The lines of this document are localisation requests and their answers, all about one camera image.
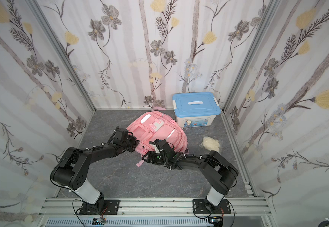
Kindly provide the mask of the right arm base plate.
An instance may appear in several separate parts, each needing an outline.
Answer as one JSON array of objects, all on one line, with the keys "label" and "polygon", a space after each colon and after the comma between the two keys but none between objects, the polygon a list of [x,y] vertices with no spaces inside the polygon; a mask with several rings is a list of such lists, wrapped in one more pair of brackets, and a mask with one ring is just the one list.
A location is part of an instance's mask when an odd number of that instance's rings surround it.
[{"label": "right arm base plate", "polygon": [[209,215],[211,214],[231,214],[232,209],[228,200],[223,199],[219,205],[212,205],[205,199],[192,200],[193,212],[196,215]]}]

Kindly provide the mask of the glass flask with stopper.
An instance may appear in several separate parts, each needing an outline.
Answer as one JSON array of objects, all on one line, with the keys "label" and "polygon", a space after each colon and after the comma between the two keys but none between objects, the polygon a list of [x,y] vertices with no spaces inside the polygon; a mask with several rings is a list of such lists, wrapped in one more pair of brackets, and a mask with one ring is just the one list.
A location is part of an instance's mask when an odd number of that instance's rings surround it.
[{"label": "glass flask with stopper", "polygon": [[188,132],[191,129],[191,123],[192,123],[191,120],[186,121],[186,125],[184,126],[183,129],[185,132]]}]

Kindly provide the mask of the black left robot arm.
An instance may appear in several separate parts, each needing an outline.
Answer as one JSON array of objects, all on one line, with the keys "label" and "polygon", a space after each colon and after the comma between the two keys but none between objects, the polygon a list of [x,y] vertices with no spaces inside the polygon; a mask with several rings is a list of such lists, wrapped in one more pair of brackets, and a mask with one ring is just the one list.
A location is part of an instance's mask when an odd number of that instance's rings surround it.
[{"label": "black left robot arm", "polygon": [[103,159],[135,151],[139,140],[131,132],[115,131],[107,143],[92,148],[66,149],[63,157],[51,172],[50,180],[59,187],[73,191],[82,201],[96,204],[101,193],[87,179],[90,165]]}]

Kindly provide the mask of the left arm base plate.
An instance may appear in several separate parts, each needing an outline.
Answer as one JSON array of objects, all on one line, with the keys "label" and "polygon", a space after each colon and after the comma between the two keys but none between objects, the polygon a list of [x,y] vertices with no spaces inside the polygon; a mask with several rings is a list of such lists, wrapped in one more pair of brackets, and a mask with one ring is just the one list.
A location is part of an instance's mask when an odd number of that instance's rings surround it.
[{"label": "left arm base plate", "polygon": [[83,202],[80,215],[117,215],[120,207],[120,200],[102,200],[95,204]]}]

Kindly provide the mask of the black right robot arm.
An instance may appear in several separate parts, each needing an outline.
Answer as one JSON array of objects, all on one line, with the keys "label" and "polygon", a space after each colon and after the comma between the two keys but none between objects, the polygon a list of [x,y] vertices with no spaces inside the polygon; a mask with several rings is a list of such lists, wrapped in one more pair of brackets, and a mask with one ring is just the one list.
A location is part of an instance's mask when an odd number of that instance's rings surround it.
[{"label": "black right robot arm", "polygon": [[205,155],[176,152],[166,140],[150,142],[154,150],[142,156],[144,162],[164,166],[169,170],[198,170],[211,185],[205,201],[213,207],[219,206],[223,198],[237,184],[238,170],[217,151]]}]

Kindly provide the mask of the plastic bag of white gloves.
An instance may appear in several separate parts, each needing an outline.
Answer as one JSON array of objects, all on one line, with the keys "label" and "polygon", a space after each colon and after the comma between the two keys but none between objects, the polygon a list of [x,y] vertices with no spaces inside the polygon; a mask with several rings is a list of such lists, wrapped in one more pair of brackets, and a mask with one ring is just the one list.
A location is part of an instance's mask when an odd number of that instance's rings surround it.
[{"label": "plastic bag of white gloves", "polygon": [[202,142],[199,144],[199,146],[208,151],[216,151],[220,154],[222,149],[222,141],[208,136],[203,136]]}]

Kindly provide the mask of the white box with blue lid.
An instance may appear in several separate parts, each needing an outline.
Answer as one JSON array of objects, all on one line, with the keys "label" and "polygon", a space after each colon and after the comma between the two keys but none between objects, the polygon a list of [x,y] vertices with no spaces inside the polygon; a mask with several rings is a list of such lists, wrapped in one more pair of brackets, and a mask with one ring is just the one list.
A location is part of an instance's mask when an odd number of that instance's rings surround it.
[{"label": "white box with blue lid", "polygon": [[177,124],[184,128],[191,120],[191,127],[210,126],[221,113],[220,106],[211,92],[181,93],[173,95]]}]

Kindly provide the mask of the pink backpack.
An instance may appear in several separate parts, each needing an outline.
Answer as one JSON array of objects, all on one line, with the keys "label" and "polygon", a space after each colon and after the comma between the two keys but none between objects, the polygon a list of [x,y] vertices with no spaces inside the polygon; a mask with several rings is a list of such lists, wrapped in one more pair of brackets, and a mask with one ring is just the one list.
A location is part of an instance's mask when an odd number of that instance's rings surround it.
[{"label": "pink backpack", "polygon": [[[184,152],[189,154],[187,149],[188,141],[187,136],[183,129],[177,124],[177,122],[169,115],[159,111],[146,112],[133,123],[131,123],[127,130],[139,141],[135,151],[138,152],[141,157],[148,151],[153,150],[150,141],[156,139],[166,140],[175,146],[176,152]],[[143,163],[141,160],[137,163],[140,167]]]}]

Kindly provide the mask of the aluminium front rail frame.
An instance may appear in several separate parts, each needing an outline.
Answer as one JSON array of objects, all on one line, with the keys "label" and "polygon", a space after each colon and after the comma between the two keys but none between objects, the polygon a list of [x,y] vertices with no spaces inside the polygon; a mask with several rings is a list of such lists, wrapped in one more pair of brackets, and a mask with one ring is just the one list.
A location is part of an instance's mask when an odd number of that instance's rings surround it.
[{"label": "aluminium front rail frame", "polygon": [[[144,199],[108,199],[120,200],[117,215],[103,215],[104,218],[127,217],[211,217],[223,220],[225,227],[275,227],[276,222],[271,210],[262,197],[226,198],[231,206],[231,214],[196,215],[193,212],[193,198],[144,198]],[[38,213],[39,226],[45,226],[49,218],[98,218],[99,215],[76,216],[75,211],[82,207],[76,199],[46,199]]]}]

